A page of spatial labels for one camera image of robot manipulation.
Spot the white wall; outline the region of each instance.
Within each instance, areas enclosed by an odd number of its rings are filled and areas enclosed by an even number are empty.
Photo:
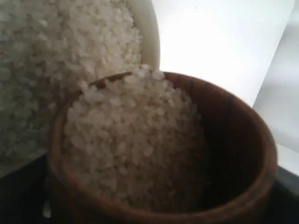
[[[276,142],[285,147],[279,148],[279,159],[284,161],[284,166],[291,166],[292,171],[299,175],[299,154],[295,153],[299,152],[299,1],[296,2],[254,109],[267,122]]]
[[[295,0],[152,0],[160,69],[213,82],[250,106]]]

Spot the white container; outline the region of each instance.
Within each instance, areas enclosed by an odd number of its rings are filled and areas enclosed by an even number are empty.
[[[128,4],[142,35],[142,63],[157,70],[160,66],[160,40],[153,3],[151,0],[128,0]]]

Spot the dark surface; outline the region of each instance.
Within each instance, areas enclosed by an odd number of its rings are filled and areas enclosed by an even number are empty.
[[[289,172],[279,168],[278,179],[281,175],[288,182],[276,181],[266,224],[298,224],[299,223],[299,199],[285,186],[294,186],[299,178]],[[5,208],[0,210],[1,224],[50,224],[50,219],[42,217],[42,207],[46,200],[43,189],[44,178],[40,178],[26,192],[14,201],[7,203]]]

